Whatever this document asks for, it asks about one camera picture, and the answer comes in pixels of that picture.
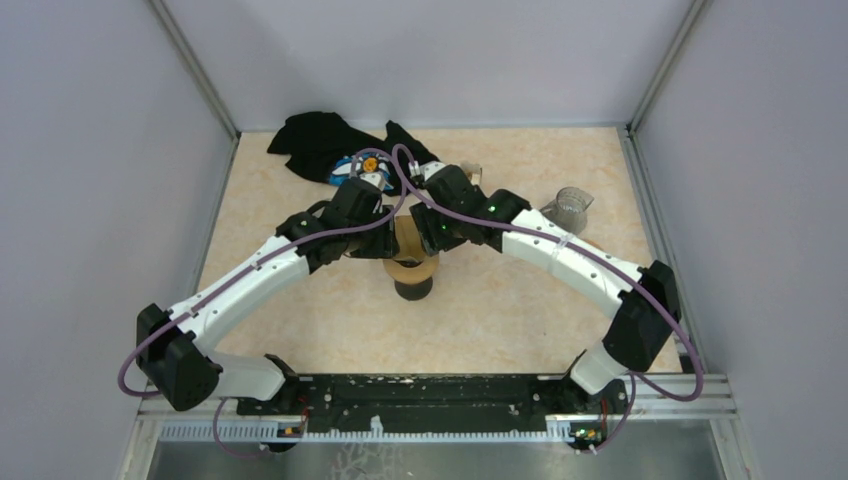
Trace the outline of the brown paper coffee filter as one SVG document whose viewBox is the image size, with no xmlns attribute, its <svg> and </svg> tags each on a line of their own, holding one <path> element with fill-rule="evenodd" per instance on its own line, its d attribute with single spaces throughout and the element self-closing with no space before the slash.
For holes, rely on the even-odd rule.
<svg viewBox="0 0 848 480">
<path fill-rule="evenodd" d="M 411 215 L 399 215 L 394 218 L 395 239 L 398 252 L 393 260 L 406 263 L 422 263 L 428 257 L 423 248 L 421 235 Z"/>
</svg>

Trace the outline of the orange coffee filter box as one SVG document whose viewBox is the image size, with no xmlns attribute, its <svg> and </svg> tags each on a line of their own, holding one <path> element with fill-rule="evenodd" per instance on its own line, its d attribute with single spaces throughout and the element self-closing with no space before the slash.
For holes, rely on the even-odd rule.
<svg viewBox="0 0 848 480">
<path fill-rule="evenodd" d="M 482 181 L 482 166 L 476 163 L 462 162 L 460 168 L 472 185 L 479 186 Z"/>
</svg>

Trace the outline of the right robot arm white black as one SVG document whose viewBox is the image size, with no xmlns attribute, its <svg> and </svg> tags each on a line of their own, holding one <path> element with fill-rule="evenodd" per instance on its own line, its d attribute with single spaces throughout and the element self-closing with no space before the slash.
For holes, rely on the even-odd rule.
<svg viewBox="0 0 848 480">
<path fill-rule="evenodd" d="M 622 260 L 564 230 L 530 203 L 505 189 L 491 195 L 455 165 L 420 168 L 407 186 L 420 202 L 425 245 L 445 251 L 469 242 L 526 261 L 595 302 L 611 324 L 601 340 L 569 368 L 563 398 L 576 412 L 590 411 L 603 388 L 625 373 L 644 373 L 679 325 L 679 294 L 671 268 Z"/>
</svg>

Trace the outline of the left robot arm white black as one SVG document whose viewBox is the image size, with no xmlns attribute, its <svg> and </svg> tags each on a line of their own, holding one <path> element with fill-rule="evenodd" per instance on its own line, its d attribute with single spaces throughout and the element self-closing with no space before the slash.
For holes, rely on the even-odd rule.
<svg viewBox="0 0 848 480">
<path fill-rule="evenodd" d="M 295 374 L 278 358 L 223 354 L 217 346 L 282 289 L 368 244 L 386 248 L 393 224 L 383 184 L 377 173 L 345 180 L 318 214 L 289 217 L 211 286 L 167 309 L 151 304 L 139 313 L 136 363 L 174 410 L 213 398 L 259 400 L 277 414 L 297 406 Z"/>
</svg>

